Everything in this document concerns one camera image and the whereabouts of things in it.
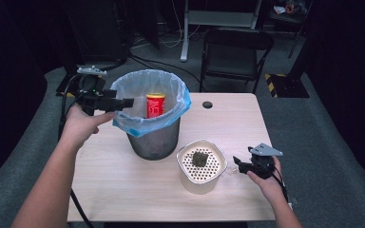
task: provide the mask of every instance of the clear plastic bag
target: clear plastic bag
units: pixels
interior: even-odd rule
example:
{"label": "clear plastic bag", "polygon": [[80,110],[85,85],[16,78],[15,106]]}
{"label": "clear plastic bag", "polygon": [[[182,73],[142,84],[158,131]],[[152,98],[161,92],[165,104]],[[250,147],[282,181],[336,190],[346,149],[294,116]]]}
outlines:
{"label": "clear plastic bag", "polygon": [[[115,81],[111,89],[117,90],[117,99],[134,98],[134,105],[117,111],[113,125],[135,137],[172,125],[191,106],[189,90],[175,74],[145,69],[126,74]],[[164,114],[147,119],[146,94],[162,92],[165,94]]]}

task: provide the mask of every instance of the black cable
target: black cable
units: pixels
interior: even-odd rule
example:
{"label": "black cable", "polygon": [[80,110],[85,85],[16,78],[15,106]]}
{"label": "black cable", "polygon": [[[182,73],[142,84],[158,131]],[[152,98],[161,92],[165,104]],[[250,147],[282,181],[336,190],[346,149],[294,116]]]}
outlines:
{"label": "black cable", "polygon": [[186,72],[186,73],[188,73],[189,75],[191,75],[192,77],[194,77],[196,80],[197,80],[197,82],[198,83],[200,83],[200,80],[193,74],[193,73],[191,73],[191,72],[189,72],[188,70],[186,70],[186,69],[184,69],[184,68],[181,68],[181,67],[178,67],[178,66],[174,66],[174,65],[170,65],[170,64],[166,64],[166,63],[163,63],[163,62],[159,62],[159,61],[154,61],[154,60],[148,60],[148,59],[144,59],[144,58],[142,58],[142,57],[139,57],[139,56],[136,56],[136,55],[134,55],[134,54],[132,54],[132,53],[130,53],[129,55],[128,55],[128,57],[129,58],[131,58],[131,59],[133,59],[133,60],[135,60],[135,61],[137,61],[138,63],[141,63],[141,62],[139,62],[138,60],[141,60],[141,61],[146,61],[146,62],[151,62],[151,63],[155,63],[155,64],[161,64],[161,65],[165,65],[165,66],[169,66],[169,67],[174,67],[174,68],[177,68],[177,69],[179,69],[179,70],[182,70],[182,71],[184,71],[184,72]]}
{"label": "black cable", "polygon": [[73,189],[70,189],[70,196],[72,197],[72,200],[75,203],[75,206],[78,209],[79,213],[81,214],[81,217],[82,217],[83,221],[85,222],[85,224],[89,228],[94,228],[93,224],[91,224],[91,222],[88,220],[85,212],[83,211],[81,204],[79,203],[78,199],[76,198],[75,193],[73,192]]}
{"label": "black cable", "polygon": [[115,62],[115,64],[112,65],[112,66],[106,66],[106,67],[102,67],[102,68],[99,68],[99,69],[101,71],[109,71],[111,69],[115,69],[116,67],[119,67],[119,66],[123,65],[125,62],[126,62],[126,58]]}
{"label": "black cable", "polygon": [[77,75],[73,76],[72,78],[70,78],[69,81],[67,82],[67,86],[65,87],[65,90],[64,90],[64,94],[62,97],[62,105],[61,105],[61,118],[60,118],[59,129],[58,129],[58,141],[61,139],[62,130],[64,129],[65,122],[67,121],[67,113],[65,112],[65,107],[67,105],[67,93],[69,91],[70,85],[72,85],[73,81],[79,77],[81,77],[81,75],[77,74]]}
{"label": "black cable", "polygon": [[161,67],[161,66],[157,66],[156,64],[154,64],[154,63],[152,63],[151,61],[147,61],[147,60],[145,60],[145,59],[141,59],[141,58],[139,58],[138,56],[135,56],[135,55],[130,55],[129,56],[129,58],[131,58],[131,59],[133,59],[133,60],[135,60],[136,62],[138,62],[138,63],[141,63],[142,64],[142,62],[140,62],[140,61],[144,61],[144,62],[146,62],[148,65],[150,65],[150,68],[154,68],[154,69],[161,69],[161,70],[163,70],[163,71],[168,71],[168,70],[166,70],[166,69],[164,69],[163,67]]}
{"label": "black cable", "polygon": [[149,66],[149,65],[147,65],[147,64],[144,64],[144,63],[142,63],[141,61],[139,61],[139,60],[137,60],[137,59],[135,59],[135,58],[133,58],[133,57],[130,57],[130,56],[129,56],[129,58],[131,58],[132,60],[136,61],[137,63],[142,64],[142,65],[143,65],[143,66],[145,66],[145,67],[153,68],[152,66]]}
{"label": "black cable", "polygon": [[289,199],[287,197],[287,189],[286,189],[286,186],[283,182],[283,178],[282,178],[282,175],[280,174],[280,172],[277,170],[278,174],[279,174],[279,177],[280,177],[280,181],[278,180],[277,176],[275,176],[273,173],[272,173],[272,176],[275,178],[275,180],[277,180],[277,182],[279,183],[281,189],[282,189],[282,193],[283,193],[283,196],[284,198],[286,199],[287,202],[289,202]]}

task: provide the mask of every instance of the person's left hand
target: person's left hand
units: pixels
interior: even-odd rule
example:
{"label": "person's left hand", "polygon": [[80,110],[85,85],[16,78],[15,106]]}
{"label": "person's left hand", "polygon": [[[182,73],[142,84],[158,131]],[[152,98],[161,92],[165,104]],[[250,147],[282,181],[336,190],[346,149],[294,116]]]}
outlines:
{"label": "person's left hand", "polygon": [[78,148],[91,134],[99,132],[98,126],[114,119],[114,112],[107,112],[98,116],[88,116],[82,108],[76,104],[70,108],[67,121],[62,132],[61,140],[71,143]]}

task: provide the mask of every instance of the handheld controller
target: handheld controller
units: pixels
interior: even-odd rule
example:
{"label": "handheld controller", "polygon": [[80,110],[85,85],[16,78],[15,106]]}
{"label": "handheld controller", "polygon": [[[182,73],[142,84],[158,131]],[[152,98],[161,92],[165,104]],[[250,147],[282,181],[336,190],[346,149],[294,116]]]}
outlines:
{"label": "handheld controller", "polygon": [[76,100],[87,115],[92,116],[97,109],[111,112],[133,106],[134,99],[115,99],[117,90],[103,89],[105,83],[101,77],[90,74],[80,79]]}
{"label": "handheld controller", "polygon": [[272,156],[283,155],[282,152],[264,143],[255,148],[248,146],[248,151],[252,153],[251,163],[241,162],[240,159],[233,156],[234,163],[239,166],[241,173],[247,174],[248,171],[252,171],[264,180],[270,178],[275,171],[275,163]]}

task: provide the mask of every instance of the metal trash can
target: metal trash can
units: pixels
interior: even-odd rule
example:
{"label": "metal trash can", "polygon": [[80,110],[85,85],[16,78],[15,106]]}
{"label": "metal trash can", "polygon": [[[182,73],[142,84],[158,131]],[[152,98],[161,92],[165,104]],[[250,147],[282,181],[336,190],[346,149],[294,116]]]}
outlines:
{"label": "metal trash can", "polygon": [[[154,88],[165,94],[164,114],[146,118],[146,94]],[[134,106],[118,111],[113,125],[127,133],[135,153],[146,160],[160,160],[176,148],[181,115],[191,106],[185,83],[175,74],[146,69],[126,74],[115,81],[117,99],[134,98]]]}

